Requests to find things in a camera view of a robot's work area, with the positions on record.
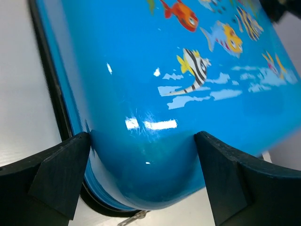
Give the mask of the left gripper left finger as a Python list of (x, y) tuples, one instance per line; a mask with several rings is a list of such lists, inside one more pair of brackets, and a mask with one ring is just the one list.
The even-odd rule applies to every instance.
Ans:
[(2, 226), (66, 226), (74, 218), (90, 152), (81, 132), (0, 168)]

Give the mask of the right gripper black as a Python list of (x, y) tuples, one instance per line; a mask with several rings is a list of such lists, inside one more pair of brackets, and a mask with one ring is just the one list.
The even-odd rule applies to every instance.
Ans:
[(260, 0), (260, 4), (272, 23), (278, 23), (285, 13), (301, 19), (300, 0)]

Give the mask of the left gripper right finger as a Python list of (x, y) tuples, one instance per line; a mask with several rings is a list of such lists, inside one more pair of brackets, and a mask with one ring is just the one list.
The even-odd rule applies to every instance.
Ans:
[(204, 131), (194, 141), (217, 226), (300, 225), (300, 171), (256, 158)]

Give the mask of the silver zipper pull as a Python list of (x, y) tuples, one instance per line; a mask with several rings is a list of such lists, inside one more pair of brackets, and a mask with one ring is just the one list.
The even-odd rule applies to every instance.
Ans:
[(147, 215), (148, 212), (149, 211), (147, 211), (147, 210), (142, 210), (142, 211), (134, 214), (132, 217), (129, 217), (128, 219), (118, 223), (117, 226), (127, 226), (138, 219), (143, 219), (143, 218), (145, 218), (145, 216)]

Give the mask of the blue kids suitcase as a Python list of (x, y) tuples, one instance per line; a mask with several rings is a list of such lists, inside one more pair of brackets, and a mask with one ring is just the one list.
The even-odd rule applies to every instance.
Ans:
[(301, 127), (276, 0), (31, 0), (62, 139), (91, 147), (83, 201), (108, 216), (203, 189), (194, 135), (258, 156)]

